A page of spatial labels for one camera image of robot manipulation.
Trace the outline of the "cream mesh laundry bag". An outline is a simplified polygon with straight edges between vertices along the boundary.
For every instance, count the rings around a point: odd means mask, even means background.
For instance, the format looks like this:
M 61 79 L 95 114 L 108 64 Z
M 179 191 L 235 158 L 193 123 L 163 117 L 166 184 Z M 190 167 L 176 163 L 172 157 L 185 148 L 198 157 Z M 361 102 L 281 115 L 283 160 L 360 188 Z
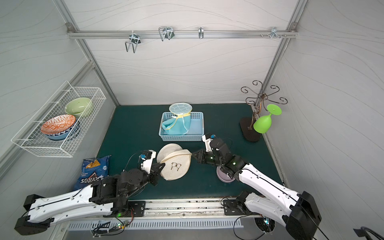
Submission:
M 192 153 L 177 144 L 167 144 L 162 147 L 157 155 L 157 163 L 165 164 L 161 176 L 166 181 L 182 178 L 191 165 Z

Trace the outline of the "teal mesh laundry bag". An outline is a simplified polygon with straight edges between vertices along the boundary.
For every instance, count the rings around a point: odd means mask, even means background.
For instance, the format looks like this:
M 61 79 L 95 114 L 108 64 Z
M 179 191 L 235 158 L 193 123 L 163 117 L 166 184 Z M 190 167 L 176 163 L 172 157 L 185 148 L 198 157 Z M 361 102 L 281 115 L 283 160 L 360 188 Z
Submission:
M 193 107 L 188 103 L 174 103 L 170 105 L 171 118 L 162 122 L 162 129 L 167 135 L 185 135 L 191 125 Z

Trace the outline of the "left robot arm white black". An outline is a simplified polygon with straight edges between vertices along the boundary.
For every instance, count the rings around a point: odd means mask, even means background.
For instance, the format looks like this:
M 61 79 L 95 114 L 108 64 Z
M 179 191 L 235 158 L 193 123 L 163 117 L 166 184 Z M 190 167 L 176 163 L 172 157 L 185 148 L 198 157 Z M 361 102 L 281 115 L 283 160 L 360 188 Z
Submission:
M 59 196 L 29 195 L 24 202 L 26 213 L 18 218 L 15 230 L 29 236 L 73 219 L 132 216 L 135 208 L 129 204 L 129 198 L 147 184 L 155 186 L 164 167 L 165 164 L 154 164 L 148 171 L 131 169 Z

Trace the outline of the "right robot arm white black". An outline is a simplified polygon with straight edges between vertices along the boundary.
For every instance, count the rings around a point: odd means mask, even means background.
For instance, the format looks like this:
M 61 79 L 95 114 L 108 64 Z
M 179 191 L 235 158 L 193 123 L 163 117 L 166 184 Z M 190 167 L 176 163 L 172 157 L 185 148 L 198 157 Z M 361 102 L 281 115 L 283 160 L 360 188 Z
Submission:
M 251 163 L 231 153 L 214 135 L 202 137 L 205 148 L 193 153 L 200 164 L 216 166 L 220 173 L 255 190 L 244 192 L 237 205 L 244 215 L 260 214 L 284 226 L 295 240 L 312 240 L 322 220 L 314 197 L 301 194 L 272 180 Z

